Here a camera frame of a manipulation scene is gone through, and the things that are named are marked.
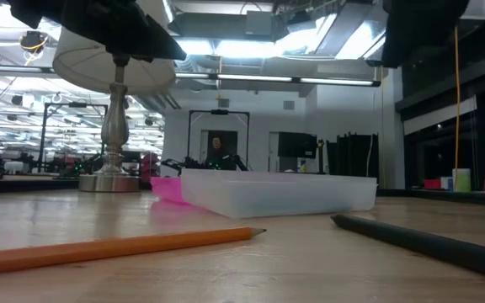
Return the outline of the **orange pencil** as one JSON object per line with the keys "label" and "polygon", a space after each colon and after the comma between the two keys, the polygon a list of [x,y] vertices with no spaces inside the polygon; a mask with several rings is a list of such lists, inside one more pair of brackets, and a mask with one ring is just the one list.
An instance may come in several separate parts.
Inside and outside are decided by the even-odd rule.
{"label": "orange pencil", "polygon": [[0,274],[67,263],[247,241],[263,233],[263,228],[240,227],[0,250]]}

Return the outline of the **long matte black pen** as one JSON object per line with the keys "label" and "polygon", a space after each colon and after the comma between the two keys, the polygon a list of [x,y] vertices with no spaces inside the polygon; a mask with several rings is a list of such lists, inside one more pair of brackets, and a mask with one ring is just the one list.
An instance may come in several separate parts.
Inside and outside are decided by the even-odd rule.
{"label": "long matte black pen", "polygon": [[484,246],[352,215],[333,215],[331,220],[347,231],[485,275]]}

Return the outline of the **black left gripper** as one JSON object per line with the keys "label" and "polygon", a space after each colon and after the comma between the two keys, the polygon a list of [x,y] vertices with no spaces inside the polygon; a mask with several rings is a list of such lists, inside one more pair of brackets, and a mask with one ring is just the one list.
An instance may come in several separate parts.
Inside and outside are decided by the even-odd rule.
{"label": "black left gripper", "polygon": [[36,29],[42,19],[138,60],[182,61],[187,54],[136,0],[7,0],[13,17]]}

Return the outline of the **silver lamp with white shade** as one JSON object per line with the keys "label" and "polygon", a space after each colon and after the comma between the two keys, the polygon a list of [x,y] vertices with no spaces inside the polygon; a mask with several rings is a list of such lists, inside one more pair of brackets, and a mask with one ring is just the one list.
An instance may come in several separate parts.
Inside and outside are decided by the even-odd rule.
{"label": "silver lamp with white shade", "polygon": [[79,189],[94,193],[139,190],[140,179],[125,172],[121,166],[122,147],[129,139],[126,95],[167,90],[175,80],[174,62],[155,59],[149,63],[127,55],[112,55],[100,43],[63,29],[52,66],[55,73],[69,83],[110,95],[101,128],[101,140],[105,144],[104,164],[98,171],[82,175]]}

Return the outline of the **magenta chair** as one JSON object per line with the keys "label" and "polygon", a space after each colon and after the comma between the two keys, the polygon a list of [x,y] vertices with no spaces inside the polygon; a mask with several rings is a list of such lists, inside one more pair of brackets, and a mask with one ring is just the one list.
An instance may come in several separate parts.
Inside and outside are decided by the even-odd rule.
{"label": "magenta chair", "polygon": [[151,177],[158,176],[158,155],[154,152],[147,153],[141,158],[140,175],[143,183],[150,183]]}

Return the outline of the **clear box with pink lid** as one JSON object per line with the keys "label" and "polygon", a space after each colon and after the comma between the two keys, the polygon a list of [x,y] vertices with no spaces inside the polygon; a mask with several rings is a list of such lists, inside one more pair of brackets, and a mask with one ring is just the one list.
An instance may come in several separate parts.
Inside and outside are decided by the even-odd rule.
{"label": "clear box with pink lid", "polygon": [[309,173],[185,169],[179,177],[152,177],[157,197],[230,218],[371,210],[375,178]]}

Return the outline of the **person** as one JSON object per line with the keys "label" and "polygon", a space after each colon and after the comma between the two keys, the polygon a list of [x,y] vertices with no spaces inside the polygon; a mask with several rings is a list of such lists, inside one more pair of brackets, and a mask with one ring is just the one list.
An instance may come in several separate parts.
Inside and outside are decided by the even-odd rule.
{"label": "person", "polygon": [[208,154],[205,164],[211,169],[223,169],[227,153],[223,149],[221,138],[218,136],[213,137],[211,145],[212,150]]}

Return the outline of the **black folding panels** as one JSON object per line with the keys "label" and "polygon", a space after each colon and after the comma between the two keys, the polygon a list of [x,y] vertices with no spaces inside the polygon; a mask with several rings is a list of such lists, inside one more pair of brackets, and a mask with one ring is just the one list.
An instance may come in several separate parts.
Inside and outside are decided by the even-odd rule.
{"label": "black folding panels", "polygon": [[378,135],[348,133],[337,136],[335,142],[327,141],[328,173],[352,177],[375,178],[378,182]]}

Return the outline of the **grey ceiling duct unit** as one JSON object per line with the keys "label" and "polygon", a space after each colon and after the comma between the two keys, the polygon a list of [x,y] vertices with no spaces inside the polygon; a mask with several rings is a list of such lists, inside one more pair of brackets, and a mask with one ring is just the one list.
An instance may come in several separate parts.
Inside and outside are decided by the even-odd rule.
{"label": "grey ceiling duct unit", "polygon": [[259,36],[271,35],[272,24],[272,14],[270,12],[247,11],[245,33]]}

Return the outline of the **long ceiling light bar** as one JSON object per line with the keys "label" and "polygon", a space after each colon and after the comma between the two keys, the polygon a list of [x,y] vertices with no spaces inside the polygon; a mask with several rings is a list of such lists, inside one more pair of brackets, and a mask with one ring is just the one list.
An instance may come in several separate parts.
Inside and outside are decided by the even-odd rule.
{"label": "long ceiling light bar", "polygon": [[212,80],[212,81],[249,81],[249,82],[279,82],[293,84],[315,84],[330,86],[352,86],[352,87],[379,87],[381,81],[356,80],[341,78],[318,78],[318,77],[282,77],[266,75],[243,75],[225,73],[197,73],[197,72],[176,72],[177,79]]}

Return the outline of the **black flat screen television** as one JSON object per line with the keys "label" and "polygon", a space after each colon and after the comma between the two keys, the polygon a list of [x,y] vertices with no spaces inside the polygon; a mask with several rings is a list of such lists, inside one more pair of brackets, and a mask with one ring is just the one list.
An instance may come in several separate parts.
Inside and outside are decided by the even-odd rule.
{"label": "black flat screen television", "polygon": [[317,136],[307,133],[280,132],[278,156],[311,158],[316,157]]}

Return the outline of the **green and white box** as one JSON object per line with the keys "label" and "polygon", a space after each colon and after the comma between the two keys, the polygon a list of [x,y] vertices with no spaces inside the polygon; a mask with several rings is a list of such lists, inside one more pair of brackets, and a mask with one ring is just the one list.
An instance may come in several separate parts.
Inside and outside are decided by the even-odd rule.
{"label": "green and white box", "polygon": [[469,193],[472,190],[470,168],[452,170],[452,190],[460,193]]}

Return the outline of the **thin black gantry frame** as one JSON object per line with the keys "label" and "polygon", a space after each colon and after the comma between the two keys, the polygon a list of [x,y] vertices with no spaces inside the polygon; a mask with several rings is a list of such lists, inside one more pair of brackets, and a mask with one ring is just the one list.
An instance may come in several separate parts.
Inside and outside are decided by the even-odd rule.
{"label": "thin black gantry frame", "polygon": [[106,116],[109,109],[109,106],[106,104],[87,104],[87,103],[79,103],[78,101],[65,102],[65,103],[54,103],[54,102],[44,103],[43,120],[41,125],[41,136],[40,136],[40,151],[36,162],[36,168],[38,169],[38,172],[40,172],[45,166],[44,156],[45,156],[45,134],[47,130],[47,121],[54,113],[57,112],[58,109],[62,107],[77,108],[77,109],[79,108],[85,109],[87,107],[94,108],[94,109],[102,108],[104,112],[99,113],[99,116],[101,118],[104,118]]}

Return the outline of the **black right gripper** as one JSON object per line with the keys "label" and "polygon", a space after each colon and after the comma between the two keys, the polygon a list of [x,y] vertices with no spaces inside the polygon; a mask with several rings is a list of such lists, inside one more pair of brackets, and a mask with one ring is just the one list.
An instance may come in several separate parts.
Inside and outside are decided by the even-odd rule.
{"label": "black right gripper", "polygon": [[388,14],[380,59],[369,66],[399,67],[431,35],[449,33],[466,11],[470,0],[382,0]]}

